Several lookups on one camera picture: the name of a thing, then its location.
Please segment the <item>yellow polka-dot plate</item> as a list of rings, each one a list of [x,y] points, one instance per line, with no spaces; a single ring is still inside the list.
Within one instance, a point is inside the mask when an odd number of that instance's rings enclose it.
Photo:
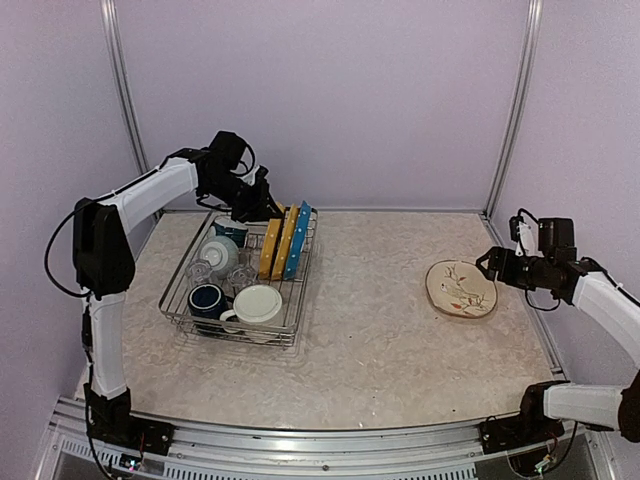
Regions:
[[[269,279],[275,259],[275,252],[283,226],[283,218],[270,219],[264,235],[261,249],[258,276],[261,280]]]
[[[284,278],[284,269],[291,248],[298,215],[299,207],[293,204],[288,210],[286,222],[281,233],[278,251],[275,256],[275,263],[271,271],[272,281],[279,281]]]

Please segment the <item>cream bird-pattern plate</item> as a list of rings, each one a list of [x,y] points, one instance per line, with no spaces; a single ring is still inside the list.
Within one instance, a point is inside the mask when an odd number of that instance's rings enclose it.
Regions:
[[[469,262],[439,261],[429,268],[424,283],[431,305],[446,315],[480,319],[497,305],[495,284]]]

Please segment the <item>blue polka-dot plate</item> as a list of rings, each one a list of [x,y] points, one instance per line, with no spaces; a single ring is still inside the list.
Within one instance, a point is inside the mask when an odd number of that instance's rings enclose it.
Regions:
[[[296,225],[290,245],[289,255],[283,271],[284,280],[293,280],[301,258],[301,252],[305,243],[307,228],[311,216],[311,206],[303,201],[298,212]]]

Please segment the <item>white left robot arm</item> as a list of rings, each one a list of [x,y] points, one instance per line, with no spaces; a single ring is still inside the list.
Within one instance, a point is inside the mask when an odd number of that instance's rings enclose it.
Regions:
[[[129,236],[139,224],[187,194],[200,206],[209,197],[232,220],[267,221],[283,215],[270,194],[267,168],[244,164],[253,149],[233,132],[220,131],[209,146],[182,148],[157,167],[101,197],[79,200],[66,220],[73,224],[72,263],[83,304],[83,345],[91,393],[113,400],[127,393],[122,354],[122,315],[136,271]]]

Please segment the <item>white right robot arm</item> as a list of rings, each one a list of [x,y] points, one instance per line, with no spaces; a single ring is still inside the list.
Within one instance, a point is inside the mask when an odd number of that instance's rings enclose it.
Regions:
[[[639,301],[590,257],[578,257],[574,223],[569,218],[535,221],[532,235],[528,211],[510,221],[513,249],[494,246],[475,265],[489,281],[530,293],[550,292],[553,299],[591,317],[627,352],[639,359]],[[519,412],[486,420],[480,429],[487,451],[531,444],[562,433],[565,420],[600,431],[617,431],[629,442],[639,440],[639,381],[628,386],[580,385],[548,381],[530,385]]]

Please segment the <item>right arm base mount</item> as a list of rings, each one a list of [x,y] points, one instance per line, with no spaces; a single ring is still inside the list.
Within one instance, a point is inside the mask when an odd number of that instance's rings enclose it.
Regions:
[[[543,396],[551,387],[565,381],[547,381],[526,388],[519,412],[505,417],[487,417],[478,426],[484,454],[517,449],[535,443],[561,437],[564,427],[561,420],[544,414]]]

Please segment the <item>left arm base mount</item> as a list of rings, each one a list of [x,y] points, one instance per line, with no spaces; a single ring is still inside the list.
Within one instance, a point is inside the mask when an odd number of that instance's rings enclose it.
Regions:
[[[98,395],[89,383],[85,383],[83,389],[90,438],[142,453],[168,455],[175,427],[171,423],[134,416],[129,388],[112,399]]]

